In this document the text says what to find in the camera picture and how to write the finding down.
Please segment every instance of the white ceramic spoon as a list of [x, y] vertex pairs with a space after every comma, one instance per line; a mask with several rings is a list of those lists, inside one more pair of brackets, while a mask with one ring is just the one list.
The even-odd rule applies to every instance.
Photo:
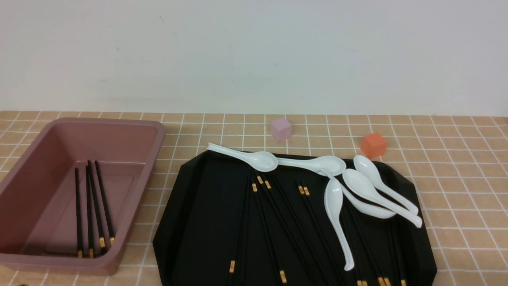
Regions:
[[277, 158], [277, 161], [281, 166], [291, 166], [307, 169], [322, 176], [326, 175], [320, 172], [321, 169], [327, 170], [328, 173], [332, 176], [338, 176], [342, 174], [342, 172], [344, 172], [346, 169], [346, 163], [342, 159], [335, 156], [321, 156], [309, 160]]
[[379, 175], [379, 170], [377, 167], [370, 161], [367, 157], [362, 155], [356, 155], [353, 159], [355, 164], [355, 169], [366, 176], [370, 182], [376, 187], [376, 189], [381, 192], [389, 195], [394, 200], [398, 201], [401, 205], [407, 208], [410, 212], [414, 214], [418, 214], [418, 207], [411, 203], [408, 199], [404, 198], [398, 192], [392, 190], [389, 186], [387, 186], [381, 180], [381, 176]]
[[332, 223], [332, 226], [339, 238], [340, 247], [342, 247], [342, 252], [344, 253], [344, 258], [346, 264], [344, 265], [344, 270], [349, 271], [353, 269], [355, 266], [355, 260], [353, 259], [353, 254], [351, 253], [351, 249], [349, 244], [347, 243], [346, 235], [342, 230], [342, 226], [340, 225], [340, 211], [342, 210], [343, 196], [342, 196], [342, 188], [340, 186], [339, 181], [333, 176], [329, 176], [330, 181], [326, 185], [325, 189], [325, 210], [328, 215], [328, 219]]
[[378, 205], [381, 205], [389, 210], [394, 211], [403, 218], [412, 222], [418, 228], [422, 227], [422, 219], [419, 216], [381, 196], [376, 191], [376, 189], [369, 181], [369, 179], [362, 173], [358, 172], [357, 170], [346, 169], [344, 173], [342, 173], [342, 177], [344, 178], [344, 181], [346, 182], [347, 186], [355, 194]]
[[260, 172], [273, 171], [278, 165], [277, 158], [268, 152], [244, 153], [213, 143], [208, 143], [207, 149], [242, 160]]

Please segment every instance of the black tray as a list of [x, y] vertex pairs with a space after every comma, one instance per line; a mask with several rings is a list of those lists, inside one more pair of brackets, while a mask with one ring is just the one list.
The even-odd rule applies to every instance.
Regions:
[[[278, 155], [277, 157], [310, 159], [307, 156]], [[349, 168], [352, 160], [345, 160]], [[419, 206], [414, 185], [389, 166], [375, 162], [383, 181], [395, 191]], [[231, 254], [237, 240], [238, 216], [242, 208], [242, 191], [246, 190], [246, 174], [249, 166], [234, 158], [215, 152], [204, 152], [182, 165], [175, 182], [171, 198], [168, 201], [153, 240], [153, 247], [161, 282], [165, 286], [187, 285], [227, 285]], [[275, 234], [277, 252], [283, 257], [284, 271], [288, 285], [357, 285], [358, 275], [368, 285], [378, 285], [377, 275], [373, 271], [369, 257], [375, 257], [381, 273], [388, 277], [391, 285], [400, 285], [396, 274], [396, 259], [389, 244], [389, 230], [395, 227], [398, 233], [398, 249], [403, 260], [407, 285], [431, 286], [437, 272], [425, 225], [414, 227], [405, 219], [395, 216], [381, 220], [358, 212], [344, 198], [340, 215], [341, 223], [355, 257], [355, 269], [343, 270], [344, 257], [333, 227], [324, 209], [323, 194], [328, 179], [304, 169], [280, 166], [266, 173], [269, 178], [277, 178], [283, 191], [308, 234], [311, 247], [318, 257], [317, 261], [307, 265], [301, 263], [290, 243], [288, 236], [280, 227]], [[295, 180], [301, 180], [311, 192], [310, 202], [316, 212], [326, 241], [329, 242], [333, 260], [339, 270], [333, 267], [326, 249], [321, 243], [311, 217], [306, 211]], [[273, 211], [270, 219], [276, 219]], [[244, 285], [281, 285], [280, 278], [274, 275], [274, 269], [268, 254], [268, 247], [262, 233], [256, 204], [249, 204], [248, 249]], [[348, 232], [352, 224], [361, 225], [371, 256], [357, 234]], [[295, 236], [298, 243], [303, 238]], [[311, 275], [320, 271], [322, 276]]]

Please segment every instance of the black octagonal tray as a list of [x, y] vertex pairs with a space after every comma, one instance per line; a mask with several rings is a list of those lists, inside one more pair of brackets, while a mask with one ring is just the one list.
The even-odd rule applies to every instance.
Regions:
[[[345, 161], [353, 168], [352, 160]], [[375, 165], [389, 187], [419, 207], [410, 181], [383, 163]], [[283, 283], [271, 256], [255, 193], [247, 181], [248, 169], [242, 161], [211, 151], [181, 167], [153, 240], [163, 285], [355, 286], [358, 281], [380, 285], [379, 277], [391, 285], [432, 285], [437, 269], [425, 225], [416, 228], [400, 216], [382, 220], [364, 215], [346, 198], [340, 220], [356, 266], [344, 271], [342, 250], [324, 208], [328, 179], [304, 169], [280, 166], [264, 173], [273, 185], [275, 204], [270, 204], [268, 193], [263, 195], [259, 185], [258, 194], [266, 221], [272, 226], [270, 236], [279, 268], [284, 270]], [[295, 184], [297, 180], [308, 187], [315, 220]], [[247, 231], [239, 235], [244, 194], [250, 198], [246, 204]], [[239, 245], [245, 245], [244, 255], [237, 251]], [[236, 261], [233, 274], [231, 260]]]

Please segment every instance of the gold band on chopstick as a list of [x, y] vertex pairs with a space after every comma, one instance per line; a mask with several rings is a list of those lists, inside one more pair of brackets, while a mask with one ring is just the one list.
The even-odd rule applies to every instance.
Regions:
[[282, 284], [286, 284], [288, 282], [288, 280], [285, 277], [284, 270], [280, 270], [279, 274], [280, 274], [280, 280], [282, 280]]
[[235, 272], [235, 261], [231, 260], [231, 263], [229, 263], [229, 273]]

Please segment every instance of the chopsticks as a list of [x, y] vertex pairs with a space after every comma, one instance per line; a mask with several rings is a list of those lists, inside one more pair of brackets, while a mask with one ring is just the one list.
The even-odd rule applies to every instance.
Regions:
[[90, 198], [90, 170], [85, 168], [86, 174], [86, 222], [88, 224], [88, 257], [93, 258], [93, 226], [92, 226], [92, 206]]
[[78, 237], [78, 258], [83, 258], [83, 234], [81, 229], [81, 198], [79, 197], [79, 170], [74, 168], [74, 178], [76, 181], [76, 234]]
[[97, 180], [99, 181], [99, 190], [101, 191], [102, 205], [104, 207], [104, 216], [106, 217], [106, 225], [108, 226], [109, 241], [111, 245], [115, 241], [115, 231], [113, 230], [113, 224], [111, 222], [111, 216], [109, 215], [108, 201], [106, 200], [106, 194], [104, 193], [104, 184], [102, 183], [101, 169], [99, 168], [99, 162], [95, 161]]

